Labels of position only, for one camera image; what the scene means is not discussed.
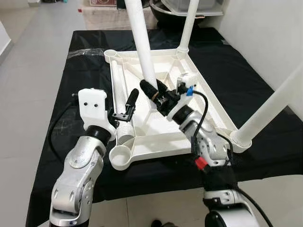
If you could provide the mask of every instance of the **black wire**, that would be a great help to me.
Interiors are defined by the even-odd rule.
[[[197,128],[196,128],[196,130],[195,130],[195,133],[194,133],[194,138],[196,138],[196,137],[197,137],[197,134],[198,134],[198,132],[199,132],[199,129],[201,128],[201,125],[202,125],[202,123],[203,123],[203,121],[204,121],[204,119],[205,119],[205,117],[206,117],[206,114],[207,114],[207,110],[208,110],[208,100],[207,100],[207,97],[206,97],[204,94],[202,94],[201,92],[194,91],[194,93],[197,94],[197,95],[202,96],[202,98],[203,98],[204,101],[205,101],[205,108],[204,108],[204,112],[203,112],[203,114],[202,114],[202,118],[201,118],[201,120],[200,120],[200,122],[199,122],[199,124],[198,124],[198,126],[197,126]]]
[[[63,164],[64,161],[62,160],[62,158],[60,157],[59,153],[56,151],[56,149],[53,147],[53,142],[52,142],[52,133],[53,133],[53,129],[55,128],[56,124],[58,123],[58,121],[61,119],[61,117],[63,116],[63,114],[68,110],[68,108],[70,108],[70,106],[73,104],[73,102],[69,102],[65,108],[58,114],[58,116],[55,118],[55,120],[53,121],[53,123],[51,123],[49,129],[48,129],[48,133],[47,133],[47,141],[49,144],[49,147],[51,148],[52,153],[55,155],[55,157]]]
[[[227,137],[225,137],[225,136],[223,136],[223,135],[221,135],[221,134],[219,134],[219,133],[217,133],[217,135],[220,136],[221,138],[225,139],[225,140],[228,142],[229,147],[230,147],[230,151],[231,151],[231,161],[226,162],[226,163],[225,163],[225,166],[226,166],[226,165],[228,165],[228,163],[233,163],[233,146],[232,146],[232,142],[231,142]]]
[[[240,194],[242,194],[244,197],[246,197],[259,211],[259,213],[262,215],[262,217],[264,218],[264,220],[266,221],[266,223],[268,224],[269,227],[274,227],[273,224],[270,222],[269,218],[267,217],[267,215],[265,214],[265,212],[262,210],[262,208],[257,204],[256,201],[254,201],[254,199],[252,197],[250,197],[246,192],[244,192],[241,188],[239,187],[233,187],[233,189],[237,192],[239,192]]]

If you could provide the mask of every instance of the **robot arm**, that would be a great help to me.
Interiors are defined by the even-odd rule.
[[[85,135],[68,153],[64,169],[52,191],[50,227],[87,227],[91,213],[94,185],[103,169],[106,145],[114,140],[116,129],[110,123],[130,121],[139,92],[134,89],[126,103],[126,113],[105,110],[106,93],[102,90],[79,91],[80,115]]]
[[[259,227],[256,218],[243,196],[231,185],[237,186],[227,155],[226,141],[216,133],[214,126],[204,119],[196,137],[193,135],[202,115],[188,105],[183,84],[179,92],[169,91],[157,81],[156,90],[147,81],[142,80],[140,87],[157,106],[157,110],[179,125],[179,129],[192,142],[192,153],[198,158],[197,167],[204,172],[204,204],[210,213],[205,218],[206,227]]]

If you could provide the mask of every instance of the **white plastic tube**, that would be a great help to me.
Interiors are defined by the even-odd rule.
[[[125,85],[124,77],[119,73],[118,64],[116,61],[111,62],[113,89],[115,95],[116,112],[121,114],[125,113],[125,104],[127,95],[124,92],[123,86]],[[117,145],[121,145],[126,141],[135,137],[134,128],[131,122],[120,122],[117,128]]]
[[[193,30],[198,5],[199,5],[199,0],[190,0],[180,45],[177,48],[179,52],[182,53],[188,52],[188,44],[189,44],[191,32]]]
[[[125,0],[144,79],[158,89],[141,0]]]
[[[242,147],[249,147],[251,140],[292,101],[294,94],[302,89],[302,78],[301,64],[241,128],[231,133],[232,140]]]

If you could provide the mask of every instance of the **black tablecloth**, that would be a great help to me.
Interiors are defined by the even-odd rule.
[[[181,32],[149,31],[151,49],[176,48]],[[135,50],[131,31],[75,31],[64,68],[51,121],[71,100],[71,94],[83,88],[103,89],[107,108],[113,106],[110,67],[102,50]],[[266,101],[273,90],[251,68],[246,60],[228,45],[213,28],[195,29],[191,36],[189,56],[237,127]],[[83,122],[77,108],[71,108],[53,132],[55,148],[64,157],[82,135]],[[238,181],[262,179],[278,175],[302,174],[303,123],[289,109],[282,111],[256,138],[252,147],[234,155],[233,167]],[[190,162],[190,155],[140,161],[122,172],[112,168],[108,153],[104,169],[94,190],[94,202],[122,197],[184,190],[200,187],[199,173]],[[62,165],[44,143],[34,187],[30,197],[27,226],[48,220],[51,190]]]

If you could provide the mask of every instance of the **gray tile floor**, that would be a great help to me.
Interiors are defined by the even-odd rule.
[[[37,10],[36,7],[0,9],[0,20],[14,43],[18,41]]]
[[[42,4],[0,66],[1,226],[24,226],[71,35],[85,29],[78,4],[77,0]],[[302,179],[284,176],[240,185],[258,201],[274,226],[301,227]],[[160,218],[180,227],[203,227],[207,209],[202,192],[192,189],[94,204],[90,226],[148,227],[154,218]],[[265,227],[259,214],[257,217]]]

